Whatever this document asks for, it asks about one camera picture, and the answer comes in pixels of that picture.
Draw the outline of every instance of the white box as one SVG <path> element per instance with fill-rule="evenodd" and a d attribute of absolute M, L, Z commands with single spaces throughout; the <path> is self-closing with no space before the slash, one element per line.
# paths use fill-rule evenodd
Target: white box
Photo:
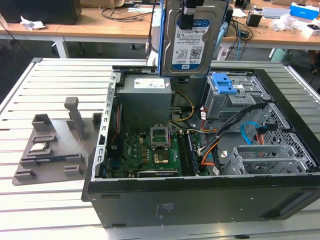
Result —
<path fill-rule="evenodd" d="M 317 24 L 308 24 L 302 29 L 303 35 L 310 37 L 310 36 L 320 36 L 320 26 Z"/>

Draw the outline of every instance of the small chip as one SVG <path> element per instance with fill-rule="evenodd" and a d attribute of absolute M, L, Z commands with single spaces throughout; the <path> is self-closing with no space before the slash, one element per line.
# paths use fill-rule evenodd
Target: small chip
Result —
<path fill-rule="evenodd" d="M 154 164 L 168 164 L 168 151 L 166 150 L 155 150 L 153 152 Z"/>
<path fill-rule="evenodd" d="M 40 143 L 36 143 L 35 145 L 33 145 L 30 149 L 30 153 L 32 152 L 40 152 L 43 151 L 47 148 L 48 144 L 46 142 L 40 142 Z"/>

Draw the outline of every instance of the gray floor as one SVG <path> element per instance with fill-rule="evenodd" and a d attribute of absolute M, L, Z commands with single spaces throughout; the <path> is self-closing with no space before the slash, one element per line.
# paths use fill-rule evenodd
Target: gray floor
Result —
<path fill-rule="evenodd" d="M 11 44 L 12 51 L 0 50 L 0 102 L 6 97 L 32 59 L 22 47 L 19 47 L 17 42 L 13 40 Z M 22 45 L 33 57 L 56 58 L 52 53 L 52 42 L 24 40 Z M 102 54 L 97 53 L 95 43 L 83 42 L 83 45 L 85 53 L 81 54 L 81 48 L 77 42 L 68 42 L 70 57 L 104 59 L 144 59 L 145 57 L 144 44 L 136 44 L 136 50 L 131 50 L 130 44 L 127 43 L 103 43 Z M 248 48 L 241 61 L 270 61 L 268 58 L 270 51 L 271 49 L 268 48 Z M 292 53 L 293 58 L 290 64 L 307 82 L 310 82 L 313 76 L 310 73 L 310 60 L 307 52 L 293 50 Z M 235 55 L 228 57 L 228 60 L 235 59 Z M 314 79 L 312 87 L 316 90 L 320 87 L 320 73 Z"/>

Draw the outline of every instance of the cable on desk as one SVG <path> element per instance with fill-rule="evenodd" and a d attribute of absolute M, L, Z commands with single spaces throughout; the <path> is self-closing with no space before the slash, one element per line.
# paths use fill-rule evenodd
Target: cable on desk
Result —
<path fill-rule="evenodd" d="M 105 17 L 106 19 L 110 19 L 110 20 L 117 21 L 117 22 L 122 22 L 122 23 L 141 22 L 143 20 L 146 20 L 144 18 L 145 15 L 150 14 L 150 12 L 145 12 L 145 13 L 140 13 L 140 14 L 137 14 L 137 15 L 127 16 L 127 17 L 112 17 L 113 14 L 122 14 L 124 12 L 128 12 L 129 10 L 125 10 L 125 11 L 117 13 L 117 12 L 114 12 L 114 10 L 112 8 L 106 8 L 106 9 L 102 10 L 101 9 L 101 5 L 102 5 L 102 3 L 99 5 L 99 11 L 100 11 L 100 13 L 101 13 L 101 15 L 103 17 Z M 106 15 L 105 14 L 105 12 L 108 11 L 108 10 L 112 11 L 111 15 Z"/>
<path fill-rule="evenodd" d="M 150 26 L 149 26 L 149 33 L 148 33 L 148 38 L 146 41 L 146 51 L 145 51 L 145 58 L 147 58 L 148 55 L 150 55 L 151 53 L 151 30 L 152 30 L 152 23 L 154 21 L 154 12 L 155 12 L 155 8 L 156 8 L 156 2 L 157 0 L 154 0 L 153 2 L 153 6 L 152 6 L 152 12 L 151 12 L 151 21 L 150 21 Z"/>
<path fill-rule="evenodd" d="M 241 34 L 240 34 L 241 29 L 239 28 L 239 25 L 245 27 L 246 30 L 249 31 L 248 37 L 241 36 Z M 236 33 L 236 38 L 235 38 L 235 41 L 234 41 L 233 45 L 230 47 L 230 51 L 226 55 L 225 59 L 227 59 L 227 57 L 229 55 L 233 55 L 233 56 L 237 56 L 238 55 L 238 56 L 240 56 L 240 58 L 238 60 L 240 60 L 242 58 L 244 52 L 247 50 L 247 47 L 246 47 L 247 42 L 253 38 L 254 33 L 252 32 L 252 30 L 249 27 L 247 27 L 246 25 L 238 22 L 237 20 L 234 20 L 233 18 L 231 19 L 230 26 L 234 27 L 235 33 Z M 244 47 L 240 48 L 241 40 L 244 42 Z M 238 42 L 238 47 L 236 48 L 236 50 L 238 51 L 238 53 L 237 54 L 232 54 L 232 51 L 233 51 L 233 49 L 234 49 L 234 47 L 235 47 L 237 42 Z"/>
<path fill-rule="evenodd" d="M 6 31 L 7 34 L 9 34 L 13 40 L 15 40 L 19 46 L 31 57 L 33 58 L 33 56 L 24 48 L 24 46 L 22 46 L 22 44 L 17 40 L 15 39 L 15 37 L 6 29 L 6 27 L 3 25 L 3 23 L 0 21 L 0 25 L 3 27 L 3 29 Z"/>
<path fill-rule="evenodd" d="M 150 14 L 150 12 L 143 12 L 141 13 L 138 9 L 136 8 L 131 8 L 130 9 L 131 11 L 137 11 L 139 13 L 139 15 L 148 23 L 151 23 L 150 21 L 148 21 L 145 17 L 144 17 L 144 14 Z M 124 10 L 124 11 L 121 11 L 121 12 L 115 12 L 115 9 L 111 9 L 112 13 L 110 14 L 110 17 L 112 17 L 113 14 L 123 14 L 125 12 L 129 12 L 129 10 Z"/>

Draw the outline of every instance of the power supply label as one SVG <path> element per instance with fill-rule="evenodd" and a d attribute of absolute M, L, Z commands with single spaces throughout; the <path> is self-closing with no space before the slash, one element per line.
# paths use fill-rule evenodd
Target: power supply label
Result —
<path fill-rule="evenodd" d="M 163 78 L 136 78 L 134 80 L 135 89 L 164 89 L 165 80 Z"/>
<path fill-rule="evenodd" d="M 195 69 L 200 65 L 205 47 L 202 37 L 208 32 L 209 25 L 207 19 L 193 20 L 192 29 L 182 30 L 177 24 L 172 55 L 175 69 Z"/>

